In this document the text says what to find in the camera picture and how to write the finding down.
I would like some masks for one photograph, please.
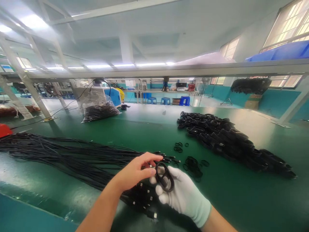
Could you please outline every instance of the green table surface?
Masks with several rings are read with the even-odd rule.
[[[242,164],[214,155],[177,129],[180,112],[213,113],[230,118],[247,134],[258,149],[264,148],[290,164],[297,179],[288,180],[272,173],[256,173]],[[291,125],[282,128],[253,111],[244,109],[202,108],[131,104],[122,114],[81,124],[83,116],[73,109],[61,111],[48,123],[20,127],[14,132],[53,137],[78,138],[106,145],[120,145],[138,151],[162,151],[182,162],[187,156],[207,160],[203,177],[196,186],[213,206],[239,231],[305,231],[309,228],[309,133]],[[11,120],[10,127],[36,119]],[[189,143],[183,153],[173,150],[175,142]],[[32,206],[80,223],[100,191],[50,166],[16,160],[0,154],[0,192]],[[112,231],[198,231],[190,219],[168,206],[158,205],[158,220],[119,203]]]

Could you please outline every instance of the bag of cables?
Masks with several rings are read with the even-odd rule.
[[[269,78],[241,78],[233,82],[231,86],[232,92],[237,93],[254,93],[262,95],[270,86],[271,80]]]
[[[110,96],[91,91],[82,102],[84,119],[81,123],[112,117],[121,112],[115,107]]]

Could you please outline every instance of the gloved hand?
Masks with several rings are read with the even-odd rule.
[[[202,228],[211,211],[210,201],[200,193],[187,174],[171,166],[167,168],[174,178],[175,187],[173,191],[167,193],[160,185],[157,185],[155,191],[160,202],[168,204],[178,213],[189,216],[198,228]],[[160,175],[164,169],[159,167],[158,172]],[[156,178],[151,177],[150,183],[156,184]]]

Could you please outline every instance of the human hand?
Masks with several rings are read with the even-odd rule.
[[[207,221],[211,204],[197,189],[190,177],[180,169],[167,167],[174,179],[174,190],[167,193],[163,191],[160,185],[157,185],[155,191],[162,204],[168,204],[178,213],[189,216],[198,228],[202,228]],[[159,167],[158,174],[163,174],[164,169]],[[157,183],[155,177],[150,178],[150,183]]]
[[[154,176],[155,169],[150,168],[148,163],[155,167],[154,161],[159,162],[162,159],[163,156],[146,152],[143,155],[134,158],[127,166],[118,172],[111,181],[117,183],[121,192],[129,190],[141,180]]]

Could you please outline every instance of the factory window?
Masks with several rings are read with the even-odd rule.
[[[33,68],[30,61],[27,58],[17,57],[17,60],[22,68]]]
[[[239,37],[233,39],[232,41],[228,42],[227,44],[223,45],[220,49],[220,53],[226,58],[233,58],[237,44],[239,41]]]
[[[296,0],[280,10],[261,52],[309,40],[309,0]]]
[[[212,85],[223,85],[225,77],[213,77],[211,78],[210,84]]]
[[[270,87],[271,88],[284,88],[284,89],[294,89],[302,76],[272,76]]]

